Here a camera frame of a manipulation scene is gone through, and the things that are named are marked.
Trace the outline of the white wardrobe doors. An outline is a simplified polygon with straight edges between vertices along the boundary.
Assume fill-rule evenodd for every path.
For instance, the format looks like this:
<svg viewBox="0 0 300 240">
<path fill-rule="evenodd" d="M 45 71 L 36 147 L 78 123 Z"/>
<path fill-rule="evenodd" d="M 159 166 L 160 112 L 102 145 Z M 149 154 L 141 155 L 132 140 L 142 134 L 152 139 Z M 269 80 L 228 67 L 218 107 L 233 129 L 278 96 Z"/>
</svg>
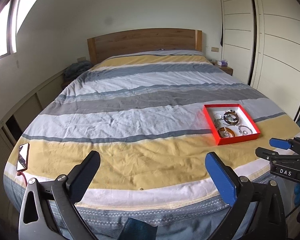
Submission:
<svg viewBox="0 0 300 240">
<path fill-rule="evenodd" d="M 300 114 L 300 4 L 297 0 L 221 0 L 222 58 L 234 76 Z"/>
</svg>

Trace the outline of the striped bed duvet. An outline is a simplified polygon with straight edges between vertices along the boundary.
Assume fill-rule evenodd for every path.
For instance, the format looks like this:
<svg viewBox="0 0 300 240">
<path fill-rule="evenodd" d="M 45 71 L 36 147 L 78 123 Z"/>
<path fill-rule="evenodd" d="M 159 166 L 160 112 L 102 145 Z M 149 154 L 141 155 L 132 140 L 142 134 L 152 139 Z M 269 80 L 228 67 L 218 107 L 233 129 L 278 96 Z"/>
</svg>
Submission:
<svg viewBox="0 0 300 240">
<path fill-rule="evenodd" d="M 241 105 L 261 134 L 218 146 L 205 104 Z M 4 189 L 21 208 L 25 181 L 67 174 L 90 151 L 101 165 L 77 209 L 99 239 L 116 239 L 128 218 L 156 226 L 157 239 L 207 239 L 229 206 L 205 169 L 213 151 L 238 175 L 266 183 L 269 163 L 255 155 L 270 138 L 300 127 L 261 92 L 194 50 L 114 56 L 72 81 L 25 129 L 4 170 Z M 30 144 L 17 174 L 18 146 Z"/>
</svg>

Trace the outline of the red smartphone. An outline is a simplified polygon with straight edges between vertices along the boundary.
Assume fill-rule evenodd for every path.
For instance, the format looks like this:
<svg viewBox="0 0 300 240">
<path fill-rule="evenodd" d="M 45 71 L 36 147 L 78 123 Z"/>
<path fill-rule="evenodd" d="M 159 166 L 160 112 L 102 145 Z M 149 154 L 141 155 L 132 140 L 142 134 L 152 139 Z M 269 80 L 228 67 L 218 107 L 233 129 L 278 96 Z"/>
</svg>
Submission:
<svg viewBox="0 0 300 240">
<path fill-rule="evenodd" d="M 19 146 L 18 159 L 17 159 L 18 172 L 23 172 L 27 170 L 29 150 L 30 150 L 29 143 L 25 143 Z"/>
</svg>

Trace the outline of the purple tissue box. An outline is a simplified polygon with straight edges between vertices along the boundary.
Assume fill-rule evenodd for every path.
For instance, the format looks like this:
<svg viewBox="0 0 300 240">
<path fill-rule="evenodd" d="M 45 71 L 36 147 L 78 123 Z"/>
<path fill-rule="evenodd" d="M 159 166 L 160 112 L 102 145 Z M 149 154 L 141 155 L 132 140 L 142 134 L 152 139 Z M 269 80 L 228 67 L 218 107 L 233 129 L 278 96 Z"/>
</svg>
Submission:
<svg viewBox="0 0 300 240">
<path fill-rule="evenodd" d="M 218 66 L 227 66 L 228 62 L 226 60 L 220 60 L 220 61 L 217 61 L 217 65 Z"/>
</svg>

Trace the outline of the wooden nightstand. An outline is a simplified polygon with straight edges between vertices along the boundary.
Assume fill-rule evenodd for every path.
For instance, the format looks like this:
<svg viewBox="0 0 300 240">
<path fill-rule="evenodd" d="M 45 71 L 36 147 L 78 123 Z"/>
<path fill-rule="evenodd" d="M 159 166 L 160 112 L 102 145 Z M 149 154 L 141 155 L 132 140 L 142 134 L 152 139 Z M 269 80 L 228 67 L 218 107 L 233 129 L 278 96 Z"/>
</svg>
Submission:
<svg viewBox="0 0 300 240">
<path fill-rule="evenodd" d="M 226 74 L 229 74 L 231 76 L 233 75 L 233 69 L 231 67 L 228 67 L 228 66 L 219 66 L 219 65 L 215 65 L 215 67 L 221 69 Z"/>
</svg>

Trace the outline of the amber tortoiseshell bangle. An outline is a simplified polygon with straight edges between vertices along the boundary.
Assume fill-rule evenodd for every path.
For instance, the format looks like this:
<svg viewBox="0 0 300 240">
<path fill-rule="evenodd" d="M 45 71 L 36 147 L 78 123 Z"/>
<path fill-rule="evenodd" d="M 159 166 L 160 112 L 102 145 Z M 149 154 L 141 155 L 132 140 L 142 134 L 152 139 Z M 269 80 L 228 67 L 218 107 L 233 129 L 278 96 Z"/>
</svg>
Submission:
<svg viewBox="0 0 300 240">
<path fill-rule="evenodd" d="M 227 127 L 221 127 L 217 132 L 221 138 L 234 138 L 236 136 L 234 131 Z"/>
</svg>

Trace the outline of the dark blue folded blanket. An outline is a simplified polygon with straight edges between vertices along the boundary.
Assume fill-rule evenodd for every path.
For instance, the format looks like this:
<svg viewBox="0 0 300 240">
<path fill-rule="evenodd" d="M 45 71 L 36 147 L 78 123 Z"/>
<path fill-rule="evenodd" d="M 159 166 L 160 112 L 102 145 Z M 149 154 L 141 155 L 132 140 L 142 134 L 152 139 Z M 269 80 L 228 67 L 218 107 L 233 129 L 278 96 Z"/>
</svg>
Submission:
<svg viewBox="0 0 300 240">
<path fill-rule="evenodd" d="M 81 74 L 86 72 L 92 67 L 92 63 L 90 61 L 81 61 L 71 64 L 67 67 L 63 72 L 63 80 L 64 82 L 73 81 Z"/>
</svg>

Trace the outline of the dark brown wooden bangle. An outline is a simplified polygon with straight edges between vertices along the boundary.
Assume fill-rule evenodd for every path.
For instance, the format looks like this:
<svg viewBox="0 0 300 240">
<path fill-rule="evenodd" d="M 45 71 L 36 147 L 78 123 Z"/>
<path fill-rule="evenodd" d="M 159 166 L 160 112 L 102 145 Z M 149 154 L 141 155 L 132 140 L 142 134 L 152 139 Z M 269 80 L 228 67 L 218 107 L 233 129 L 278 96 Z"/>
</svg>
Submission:
<svg viewBox="0 0 300 240">
<path fill-rule="evenodd" d="M 225 112 L 224 115 L 223 115 L 223 120 L 228 125 L 234 125 L 234 126 L 236 126 L 239 123 L 239 117 L 236 114 L 236 112 L 233 112 L 233 111 Z"/>
</svg>

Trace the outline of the red jewelry box lid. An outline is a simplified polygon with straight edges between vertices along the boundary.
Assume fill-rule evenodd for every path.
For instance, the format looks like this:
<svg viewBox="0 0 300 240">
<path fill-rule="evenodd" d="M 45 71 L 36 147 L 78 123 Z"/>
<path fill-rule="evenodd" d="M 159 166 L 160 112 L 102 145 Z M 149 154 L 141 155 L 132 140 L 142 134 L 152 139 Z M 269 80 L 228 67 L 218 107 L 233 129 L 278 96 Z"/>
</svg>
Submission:
<svg viewBox="0 0 300 240">
<path fill-rule="evenodd" d="M 205 104 L 203 114 L 217 145 L 255 140 L 261 134 L 250 115 L 239 104 Z"/>
</svg>

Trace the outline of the thin brown hoop bangle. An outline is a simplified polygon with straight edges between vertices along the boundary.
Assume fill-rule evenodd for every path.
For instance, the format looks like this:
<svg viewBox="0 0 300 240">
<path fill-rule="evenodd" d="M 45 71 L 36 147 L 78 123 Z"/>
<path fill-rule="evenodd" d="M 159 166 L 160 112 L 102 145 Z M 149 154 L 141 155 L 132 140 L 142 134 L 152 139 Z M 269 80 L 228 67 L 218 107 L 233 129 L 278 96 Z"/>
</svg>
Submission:
<svg viewBox="0 0 300 240">
<path fill-rule="evenodd" d="M 253 133 L 253 131 L 248 126 L 244 126 L 244 125 L 239 125 L 238 131 L 242 136 L 250 135 Z"/>
</svg>

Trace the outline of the low wooden side shelf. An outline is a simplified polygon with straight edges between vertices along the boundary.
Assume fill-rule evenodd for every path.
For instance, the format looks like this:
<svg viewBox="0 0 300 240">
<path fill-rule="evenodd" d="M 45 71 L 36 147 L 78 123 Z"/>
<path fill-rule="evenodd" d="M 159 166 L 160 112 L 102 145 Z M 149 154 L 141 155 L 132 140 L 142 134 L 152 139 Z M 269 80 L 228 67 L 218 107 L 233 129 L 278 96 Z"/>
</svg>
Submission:
<svg viewBox="0 0 300 240">
<path fill-rule="evenodd" d="M 9 149 L 34 118 L 62 92 L 63 71 L 53 75 L 26 94 L 0 120 L 0 136 Z"/>
</svg>

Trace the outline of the wooden headboard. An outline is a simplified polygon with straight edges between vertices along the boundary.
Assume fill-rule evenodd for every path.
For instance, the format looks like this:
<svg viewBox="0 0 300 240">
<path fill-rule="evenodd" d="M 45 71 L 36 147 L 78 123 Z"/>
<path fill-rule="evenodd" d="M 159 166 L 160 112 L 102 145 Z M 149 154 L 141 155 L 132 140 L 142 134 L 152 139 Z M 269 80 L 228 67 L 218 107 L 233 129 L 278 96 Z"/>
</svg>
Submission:
<svg viewBox="0 0 300 240">
<path fill-rule="evenodd" d="M 87 39 L 93 65 L 118 55 L 156 50 L 203 49 L 203 32 L 193 29 L 148 28 L 120 31 Z"/>
</svg>

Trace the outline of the window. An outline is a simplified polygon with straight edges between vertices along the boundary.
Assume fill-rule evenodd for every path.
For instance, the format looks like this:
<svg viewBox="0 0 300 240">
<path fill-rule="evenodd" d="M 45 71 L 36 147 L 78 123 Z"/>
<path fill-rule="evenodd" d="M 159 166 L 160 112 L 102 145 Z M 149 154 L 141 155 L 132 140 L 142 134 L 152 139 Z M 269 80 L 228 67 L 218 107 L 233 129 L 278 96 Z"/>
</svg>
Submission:
<svg viewBox="0 0 300 240">
<path fill-rule="evenodd" d="M 17 33 L 37 0 L 4 0 L 0 8 L 0 59 L 17 52 Z"/>
</svg>

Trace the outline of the wall socket plate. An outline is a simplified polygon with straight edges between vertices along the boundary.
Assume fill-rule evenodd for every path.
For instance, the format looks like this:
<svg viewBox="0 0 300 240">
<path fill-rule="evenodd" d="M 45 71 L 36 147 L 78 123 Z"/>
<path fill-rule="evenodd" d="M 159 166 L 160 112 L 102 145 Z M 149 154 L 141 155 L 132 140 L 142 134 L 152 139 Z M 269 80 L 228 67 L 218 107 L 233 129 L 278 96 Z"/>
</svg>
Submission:
<svg viewBox="0 0 300 240">
<path fill-rule="evenodd" d="M 217 48 L 217 47 L 211 47 L 211 51 L 212 52 L 219 52 L 219 48 Z"/>
</svg>

